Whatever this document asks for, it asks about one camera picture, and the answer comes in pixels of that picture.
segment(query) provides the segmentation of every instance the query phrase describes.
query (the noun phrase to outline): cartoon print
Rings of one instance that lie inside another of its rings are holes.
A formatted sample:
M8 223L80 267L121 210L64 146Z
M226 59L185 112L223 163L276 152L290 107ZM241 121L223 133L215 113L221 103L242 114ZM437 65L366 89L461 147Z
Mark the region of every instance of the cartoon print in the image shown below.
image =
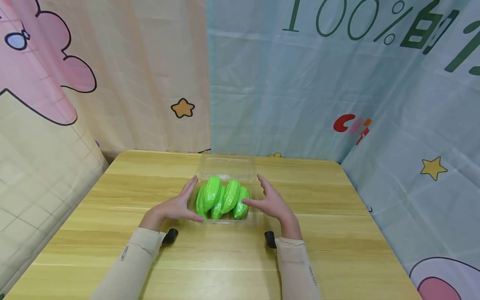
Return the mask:
M442 158L440 156L434 160L422 159L423 169L420 174L428 174L433 180L437 181L439 173L448 172L448 170L441 165L441 160Z
M269 154L268 157L283 157L280 152L277 152L275 154Z
M423 300L480 299L480 270L446 257L418 262L410 279Z
M340 116L333 123L333 129L336 132L345 132L345 131L348 130L348 126L345 126L345 123L347 123L348 121L351 121L355 118L356 118L356 116L354 114L346 114L346 115ZM365 129L363 129L363 131L361 132L360 138L355 143L355 146L358 146L358 144L360 144L360 142L363 140L363 137L367 136L367 134L370 132L368 126L370 126L370 124L372 122L373 122L372 119L364 120L362 118L358 118L352 123L352 125L350 126L350 131L349 131L350 134L357 133L362 125L365 126Z
M193 109L195 105L188 102L187 99L182 98L176 104L170 106L170 108L175 112L175 116L181 119L183 117L191 117L193 116Z
M38 0L0 0L0 96L12 94L43 118L72 125L77 112L61 87L80 93L96 89L92 69L67 55L72 37L54 12Z

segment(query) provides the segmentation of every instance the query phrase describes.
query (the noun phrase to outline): clear plastic lid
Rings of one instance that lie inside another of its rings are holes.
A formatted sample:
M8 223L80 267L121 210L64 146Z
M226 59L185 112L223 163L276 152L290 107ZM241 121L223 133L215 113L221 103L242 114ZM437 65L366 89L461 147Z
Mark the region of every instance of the clear plastic lid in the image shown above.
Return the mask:
M207 184L208 179L212 176L219 176L222 185L232 180L238 180L241 186L247 188L250 198L255 198L256 193L256 170L255 160L252 156L231 156L223 154L203 154L202 160L198 168L198 183L192 192L188 201L188 209L196 212L195 201L197 199L200 188ZM204 223L248 223L255 224L258 222L259 211L250 207L246 216L242 219L235 220L233 211L224 214L220 219L211 219L210 212L207 213L207 219Z

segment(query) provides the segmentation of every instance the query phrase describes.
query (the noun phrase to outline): star print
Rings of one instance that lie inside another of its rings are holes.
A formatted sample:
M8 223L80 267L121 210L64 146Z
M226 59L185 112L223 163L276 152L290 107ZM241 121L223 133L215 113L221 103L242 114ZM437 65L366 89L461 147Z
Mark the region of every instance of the star print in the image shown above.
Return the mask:
M187 99L182 98L176 104L170 106L170 108L175 112L177 118L181 119L183 117L193 116L193 109L195 105L189 103Z
M269 154L268 157L283 157L280 152L277 152L275 154Z
M423 170L420 172L420 174L429 174L433 180L437 181L438 180L438 173L444 173L448 172L447 169L445 169L440 163L441 163L441 157L437 157L434 160L426 160L422 159L423 163Z

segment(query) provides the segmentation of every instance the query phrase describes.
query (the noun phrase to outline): wooden table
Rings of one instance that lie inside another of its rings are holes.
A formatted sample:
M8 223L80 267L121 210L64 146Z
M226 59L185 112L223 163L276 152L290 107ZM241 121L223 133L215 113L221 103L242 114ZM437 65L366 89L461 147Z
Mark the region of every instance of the wooden table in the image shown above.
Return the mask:
M200 161L198 154L120 154L6 299L88 299L145 211L176 195ZM255 164L297 214L323 299L420 300L337 163L256 157ZM160 249L142 299L281 299L276 250L264 240L265 231L280 233L276 221L169 221L163 230L171 227L179 236Z

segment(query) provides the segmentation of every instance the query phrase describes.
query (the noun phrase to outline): arm sleeve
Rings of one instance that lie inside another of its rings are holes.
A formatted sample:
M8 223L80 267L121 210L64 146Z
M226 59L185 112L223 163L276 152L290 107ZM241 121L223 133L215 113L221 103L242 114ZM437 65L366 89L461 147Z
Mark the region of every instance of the arm sleeve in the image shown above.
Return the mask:
M137 228L90 300L138 300L165 233Z
M275 239L283 300L320 300L317 282L302 240Z

